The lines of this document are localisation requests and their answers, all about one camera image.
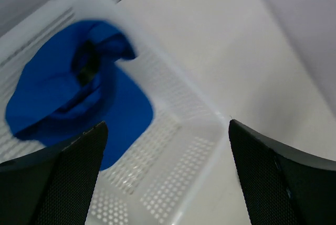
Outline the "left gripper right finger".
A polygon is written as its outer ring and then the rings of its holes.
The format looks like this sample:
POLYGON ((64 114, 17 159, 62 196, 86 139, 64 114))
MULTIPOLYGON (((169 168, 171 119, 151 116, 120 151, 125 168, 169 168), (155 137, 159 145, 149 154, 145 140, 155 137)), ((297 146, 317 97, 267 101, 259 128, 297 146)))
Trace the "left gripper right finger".
POLYGON ((335 224, 335 161, 237 120, 228 136, 251 224, 335 224))

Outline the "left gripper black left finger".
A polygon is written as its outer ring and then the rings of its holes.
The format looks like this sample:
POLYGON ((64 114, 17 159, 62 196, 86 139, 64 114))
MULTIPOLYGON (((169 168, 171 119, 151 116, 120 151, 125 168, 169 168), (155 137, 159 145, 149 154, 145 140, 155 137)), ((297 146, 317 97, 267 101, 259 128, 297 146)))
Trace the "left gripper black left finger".
POLYGON ((1 224, 85 224, 107 139, 100 122, 1 163, 1 224))

